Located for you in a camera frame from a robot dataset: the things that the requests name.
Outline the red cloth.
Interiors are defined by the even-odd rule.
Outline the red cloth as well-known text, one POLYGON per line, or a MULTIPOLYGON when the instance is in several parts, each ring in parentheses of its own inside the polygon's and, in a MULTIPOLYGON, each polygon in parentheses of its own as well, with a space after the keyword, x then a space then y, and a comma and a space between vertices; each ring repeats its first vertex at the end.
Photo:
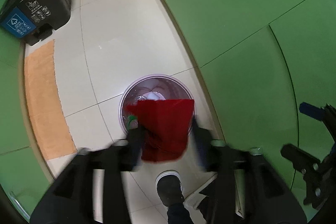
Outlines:
POLYGON ((137 120, 145 130, 141 144, 141 159, 159 163, 175 161, 187 149, 191 121, 194 116, 194 100, 167 102, 167 104, 136 106, 137 120))

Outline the pink round trash bin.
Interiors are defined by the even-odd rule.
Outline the pink round trash bin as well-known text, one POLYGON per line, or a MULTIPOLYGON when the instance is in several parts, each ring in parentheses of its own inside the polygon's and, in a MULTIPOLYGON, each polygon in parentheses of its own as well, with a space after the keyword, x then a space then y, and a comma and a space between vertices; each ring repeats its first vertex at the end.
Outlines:
POLYGON ((192 100, 187 86, 175 77, 163 74, 143 76, 132 83, 123 93, 118 107, 118 119, 122 130, 127 133, 138 126, 139 111, 136 106, 151 106, 192 100))

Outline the black left shoe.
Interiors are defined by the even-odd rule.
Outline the black left shoe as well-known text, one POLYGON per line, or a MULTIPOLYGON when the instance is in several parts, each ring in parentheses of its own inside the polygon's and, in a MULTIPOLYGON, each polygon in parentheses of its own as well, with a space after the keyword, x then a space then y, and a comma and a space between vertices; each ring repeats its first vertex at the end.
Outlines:
POLYGON ((165 207, 170 207, 185 201, 179 173, 175 170, 167 170, 160 173, 155 180, 155 187, 165 207))

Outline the orange floor mat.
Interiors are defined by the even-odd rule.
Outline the orange floor mat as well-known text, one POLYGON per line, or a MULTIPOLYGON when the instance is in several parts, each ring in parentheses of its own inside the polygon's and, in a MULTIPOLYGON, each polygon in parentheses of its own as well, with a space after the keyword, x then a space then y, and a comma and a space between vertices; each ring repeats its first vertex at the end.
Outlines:
POLYGON ((77 152, 59 98, 54 51, 51 40, 29 54, 24 64, 29 119, 45 160, 77 152))

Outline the green cabinet front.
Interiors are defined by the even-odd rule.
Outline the green cabinet front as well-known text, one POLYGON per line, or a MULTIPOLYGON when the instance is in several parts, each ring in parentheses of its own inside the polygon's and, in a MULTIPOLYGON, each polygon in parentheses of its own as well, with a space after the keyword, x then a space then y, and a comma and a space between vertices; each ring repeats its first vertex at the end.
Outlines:
POLYGON ((305 183, 280 150, 293 144, 322 159, 334 144, 324 125, 299 112, 335 104, 335 0, 165 0, 201 71, 224 139, 260 148, 294 204, 271 215, 316 215, 305 183))

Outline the black dual recycling bin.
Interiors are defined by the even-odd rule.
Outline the black dual recycling bin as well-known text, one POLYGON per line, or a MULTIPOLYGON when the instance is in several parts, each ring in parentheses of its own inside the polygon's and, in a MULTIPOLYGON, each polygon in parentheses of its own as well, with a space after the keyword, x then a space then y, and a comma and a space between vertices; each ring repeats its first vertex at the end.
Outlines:
POLYGON ((68 23, 70 0, 7 0, 1 8, 1 27, 30 46, 68 23))

